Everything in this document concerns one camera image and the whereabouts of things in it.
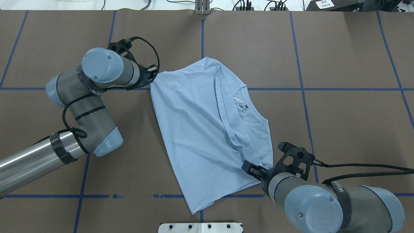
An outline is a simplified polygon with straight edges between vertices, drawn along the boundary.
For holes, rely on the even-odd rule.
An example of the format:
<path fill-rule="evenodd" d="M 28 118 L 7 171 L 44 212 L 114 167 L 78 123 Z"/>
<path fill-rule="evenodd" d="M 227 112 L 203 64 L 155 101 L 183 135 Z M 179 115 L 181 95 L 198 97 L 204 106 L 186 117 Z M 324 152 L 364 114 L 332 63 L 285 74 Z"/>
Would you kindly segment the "light blue t-shirt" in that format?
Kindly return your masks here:
<path fill-rule="evenodd" d="M 191 214 L 259 183 L 244 161 L 273 167 L 269 122 L 247 85 L 205 57 L 157 75 L 151 99 L 167 155 Z"/>

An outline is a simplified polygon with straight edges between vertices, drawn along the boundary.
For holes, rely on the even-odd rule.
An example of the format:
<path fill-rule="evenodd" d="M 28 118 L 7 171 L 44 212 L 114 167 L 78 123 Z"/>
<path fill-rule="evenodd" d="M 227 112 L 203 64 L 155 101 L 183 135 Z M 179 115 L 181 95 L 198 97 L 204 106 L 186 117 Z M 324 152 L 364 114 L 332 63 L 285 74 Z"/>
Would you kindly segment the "black box with white label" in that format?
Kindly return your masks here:
<path fill-rule="evenodd" d="M 312 0 L 306 11 L 352 12 L 363 5 L 363 0 Z"/>

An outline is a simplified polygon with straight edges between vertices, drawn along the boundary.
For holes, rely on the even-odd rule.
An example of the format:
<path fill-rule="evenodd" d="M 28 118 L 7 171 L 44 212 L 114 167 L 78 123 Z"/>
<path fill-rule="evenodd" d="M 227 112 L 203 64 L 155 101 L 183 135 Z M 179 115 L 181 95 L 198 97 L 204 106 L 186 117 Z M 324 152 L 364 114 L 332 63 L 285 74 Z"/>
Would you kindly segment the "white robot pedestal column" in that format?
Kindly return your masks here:
<path fill-rule="evenodd" d="M 243 233 L 242 223 L 170 223 L 161 224 L 158 233 Z"/>

